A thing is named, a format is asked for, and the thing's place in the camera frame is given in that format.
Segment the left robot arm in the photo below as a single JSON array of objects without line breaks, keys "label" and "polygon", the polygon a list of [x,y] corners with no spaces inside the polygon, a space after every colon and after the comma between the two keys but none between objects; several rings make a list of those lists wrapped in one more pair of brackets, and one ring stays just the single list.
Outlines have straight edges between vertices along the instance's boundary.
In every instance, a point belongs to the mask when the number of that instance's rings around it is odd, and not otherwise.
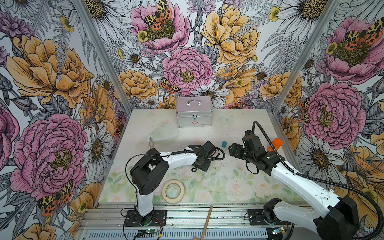
[{"label": "left robot arm", "polygon": [[159,152],[152,148],[140,154],[139,161],[127,173],[127,179],[135,188],[137,203],[134,212],[128,215],[126,227],[148,226],[151,221],[160,219],[153,206],[153,192],[159,187],[169,170],[192,166],[193,172],[207,172],[211,162],[222,161],[225,153],[210,141],[201,145],[189,145],[175,152]]}]

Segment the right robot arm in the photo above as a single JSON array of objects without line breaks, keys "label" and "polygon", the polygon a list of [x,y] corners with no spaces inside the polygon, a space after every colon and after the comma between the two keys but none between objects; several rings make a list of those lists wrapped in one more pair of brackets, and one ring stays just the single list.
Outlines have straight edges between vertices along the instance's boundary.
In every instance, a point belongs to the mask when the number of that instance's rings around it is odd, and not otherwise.
[{"label": "right robot arm", "polygon": [[267,224],[289,222],[318,234],[323,240],[351,240],[360,228],[357,204],[349,197],[341,198],[314,181],[303,178],[276,150],[267,152],[260,138],[247,131],[241,145],[229,146],[230,156],[251,163],[258,170],[282,182],[312,209],[290,205],[273,198],[264,205]]}]

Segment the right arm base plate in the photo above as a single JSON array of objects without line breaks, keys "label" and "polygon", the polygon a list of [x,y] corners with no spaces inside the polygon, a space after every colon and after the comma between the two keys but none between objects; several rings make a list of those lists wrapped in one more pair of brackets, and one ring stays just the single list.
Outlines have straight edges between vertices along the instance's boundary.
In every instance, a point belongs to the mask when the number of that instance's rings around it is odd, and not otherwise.
[{"label": "right arm base plate", "polygon": [[248,209],[246,216],[251,226],[274,226],[274,225],[288,225],[290,222],[280,221],[275,214],[270,210],[265,209]]}]

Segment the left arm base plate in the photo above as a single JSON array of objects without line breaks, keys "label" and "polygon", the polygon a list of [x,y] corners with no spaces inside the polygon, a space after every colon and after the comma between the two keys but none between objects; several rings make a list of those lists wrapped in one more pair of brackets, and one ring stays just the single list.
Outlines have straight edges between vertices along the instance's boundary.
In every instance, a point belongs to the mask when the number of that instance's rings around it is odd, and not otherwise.
[{"label": "left arm base plate", "polygon": [[137,210],[128,210],[124,227],[165,227],[167,213],[167,210],[152,210],[143,217]]}]

